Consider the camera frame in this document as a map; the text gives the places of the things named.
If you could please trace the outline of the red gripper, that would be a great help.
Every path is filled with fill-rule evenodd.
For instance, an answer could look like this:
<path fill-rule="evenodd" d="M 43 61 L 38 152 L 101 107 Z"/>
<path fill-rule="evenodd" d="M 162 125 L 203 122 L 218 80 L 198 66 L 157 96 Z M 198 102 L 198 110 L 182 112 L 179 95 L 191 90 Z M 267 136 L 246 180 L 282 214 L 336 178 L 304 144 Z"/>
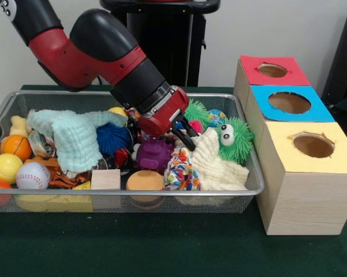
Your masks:
<path fill-rule="evenodd" d="M 188 106 L 189 98 L 186 92 L 181 87 L 171 86 L 168 94 L 158 104 L 140 116 L 138 123 L 146 134 L 164 135 L 170 130 L 174 119 L 179 114 L 183 114 Z M 172 127 L 171 132 L 190 151 L 195 150 L 196 146 L 192 137 L 196 137 L 199 134 L 185 117 L 176 120 L 176 127 Z"/>

